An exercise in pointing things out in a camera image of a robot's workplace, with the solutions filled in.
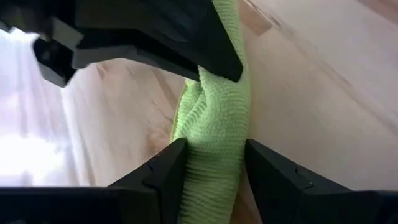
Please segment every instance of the microfiber cloth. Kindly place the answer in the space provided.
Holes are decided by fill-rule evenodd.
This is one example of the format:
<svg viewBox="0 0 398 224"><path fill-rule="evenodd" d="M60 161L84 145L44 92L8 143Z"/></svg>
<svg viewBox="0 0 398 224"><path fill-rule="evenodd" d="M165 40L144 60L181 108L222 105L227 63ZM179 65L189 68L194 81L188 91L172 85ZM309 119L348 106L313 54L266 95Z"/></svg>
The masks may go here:
<svg viewBox="0 0 398 224"><path fill-rule="evenodd" d="M236 2L213 4L244 69L237 83L201 67L200 82L185 82L171 136L189 145L182 223L229 223L249 127L250 83Z"/></svg>

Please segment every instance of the textured fabric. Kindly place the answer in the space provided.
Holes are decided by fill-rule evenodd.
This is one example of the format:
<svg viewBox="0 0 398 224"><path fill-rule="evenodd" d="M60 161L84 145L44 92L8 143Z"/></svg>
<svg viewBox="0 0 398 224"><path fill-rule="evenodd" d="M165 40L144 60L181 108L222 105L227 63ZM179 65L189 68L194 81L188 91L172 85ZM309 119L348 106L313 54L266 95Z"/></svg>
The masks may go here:
<svg viewBox="0 0 398 224"><path fill-rule="evenodd" d="M248 132L250 86L235 0L213 0L244 65L234 83L199 68L187 80L174 119L172 140L189 145L180 209L182 223L229 223Z"/></svg>

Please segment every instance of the green cloth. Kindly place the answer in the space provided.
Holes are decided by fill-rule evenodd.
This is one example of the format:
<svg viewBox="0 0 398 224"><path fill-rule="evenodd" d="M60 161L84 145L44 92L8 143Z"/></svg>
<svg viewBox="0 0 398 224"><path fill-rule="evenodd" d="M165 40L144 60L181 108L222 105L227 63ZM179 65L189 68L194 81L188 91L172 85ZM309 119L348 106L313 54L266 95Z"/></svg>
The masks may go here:
<svg viewBox="0 0 398 224"><path fill-rule="evenodd" d="M189 145L182 223L229 223L249 127L250 83L236 2L213 4L244 71L237 83L203 68L200 83L186 81L172 132L172 140L184 137Z"/></svg>

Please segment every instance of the green towel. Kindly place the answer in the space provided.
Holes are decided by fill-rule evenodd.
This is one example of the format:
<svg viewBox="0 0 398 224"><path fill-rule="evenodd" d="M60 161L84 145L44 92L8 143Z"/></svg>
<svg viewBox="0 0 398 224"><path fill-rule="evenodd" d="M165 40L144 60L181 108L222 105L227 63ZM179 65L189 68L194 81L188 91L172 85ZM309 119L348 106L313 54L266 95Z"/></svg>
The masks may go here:
<svg viewBox="0 0 398 224"><path fill-rule="evenodd" d="M229 223L248 134L250 83L235 0L213 0L242 61L234 83L199 68L187 80L174 119L172 140L184 137L189 153L182 194L182 223Z"/></svg>

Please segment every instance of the light wooden surface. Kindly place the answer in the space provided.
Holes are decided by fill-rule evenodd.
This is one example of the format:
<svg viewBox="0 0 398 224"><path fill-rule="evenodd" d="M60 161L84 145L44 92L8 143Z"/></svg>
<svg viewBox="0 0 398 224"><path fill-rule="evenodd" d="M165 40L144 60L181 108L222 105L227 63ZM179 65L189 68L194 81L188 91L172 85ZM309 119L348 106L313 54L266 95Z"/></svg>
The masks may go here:
<svg viewBox="0 0 398 224"><path fill-rule="evenodd" d="M250 6L239 3L251 70L249 137L349 188L397 190L394 62L398 49L391 44L398 37L396 27L354 1L297 1L301 5L288 0L250 1ZM341 13L332 16L321 10L327 6ZM351 19L349 12L359 17ZM349 27L356 31L353 35L344 33ZM7 72L18 73L16 69ZM20 177L28 176L24 179L30 180L28 185L105 186L169 143L183 78L117 59L79 71L61 93L49 90L52 87L47 84L27 82L22 86L45 88L28 93L24 88L13 89L19 99L16 108L22 114L38 111L52 116L40 119L53 125L46 129L49 133L57 121L67 124L68 144L55 144L54 149L61 152L57 155L68 156L55 170L49 168L48 174L46 168L41 170L49 177L46 181L32 183L34 174L28 172ZM23 99L37 91L41 95L34 97L44 99L41 108L24 112ZM2 91L1 96L9 93ZM1 98L1 124L11 121L5 114L17 114L16 109L6 111L5 99L9 98ZM54 99L63 102L65 114ZM48 107L55 109L43 111ZM35 114L29 115L30 122ZM26 116L20 116L24 119L15 125L26 125ZM3 136L10 131L2 130ZM16 135L25 138L23 131ZM39 139L57 142L54 136L43 134ZM245 175L242 180L231 223L260 222Z"/></svg>

